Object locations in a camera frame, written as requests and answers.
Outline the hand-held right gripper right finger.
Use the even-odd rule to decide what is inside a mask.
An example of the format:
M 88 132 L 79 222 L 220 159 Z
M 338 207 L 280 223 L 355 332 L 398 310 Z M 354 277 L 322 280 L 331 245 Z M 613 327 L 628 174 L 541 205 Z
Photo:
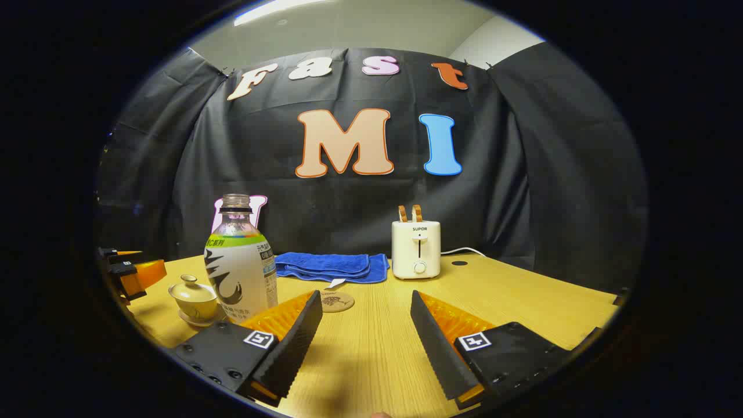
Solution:
M 459 409 L 504 405 L 544 383 L 601 333 L 565 349 L 518 321 L 494 325 L 413 291 L 410 316 L 446 399 Z

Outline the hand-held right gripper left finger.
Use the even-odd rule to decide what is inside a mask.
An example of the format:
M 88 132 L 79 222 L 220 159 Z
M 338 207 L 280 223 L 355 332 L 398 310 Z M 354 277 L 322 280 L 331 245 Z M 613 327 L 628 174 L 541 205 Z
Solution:
M 217 321 L 173 349 L 176 359 L 245 398 L 278 406 L 323 318 L 318 290 L 236 325 Z

